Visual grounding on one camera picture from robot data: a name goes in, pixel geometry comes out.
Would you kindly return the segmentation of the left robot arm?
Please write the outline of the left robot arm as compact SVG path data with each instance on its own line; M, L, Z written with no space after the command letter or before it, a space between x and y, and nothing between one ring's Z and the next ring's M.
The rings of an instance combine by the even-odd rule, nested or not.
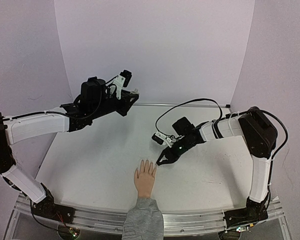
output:
M17 116L4 117L0 113L0 176L38 204L37 209L46 218L54 218L58 213L57 206L50 201L53 197L18 165L11 146L42 135L79 131L113 112L126 116L139 99L137 90L125 89L131 78L128 70L109 81L90 77L81 84L80 94L72 103Z

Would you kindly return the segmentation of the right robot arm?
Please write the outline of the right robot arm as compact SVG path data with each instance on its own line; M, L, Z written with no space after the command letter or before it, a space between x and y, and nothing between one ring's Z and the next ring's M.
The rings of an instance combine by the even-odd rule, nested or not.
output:
M258 107L246 113L227 114L225 117L206 121L195 126L186 117L173 124L177 137L160 131L152 140L165 145L157 165L175 163L181 155L199 144L241 136L253 161L252 183L249 200L261 203L269 192L271 158L277 144L278 131Z

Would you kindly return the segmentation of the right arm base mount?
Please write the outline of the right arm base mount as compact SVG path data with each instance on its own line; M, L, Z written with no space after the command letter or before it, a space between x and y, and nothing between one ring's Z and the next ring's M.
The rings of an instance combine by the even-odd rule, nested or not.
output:
M235 229L241 226L257 224L260 221L268 219L268 213L265 209L259 212L252 208L240 208L228 210L224 213L225 227L227 230Z

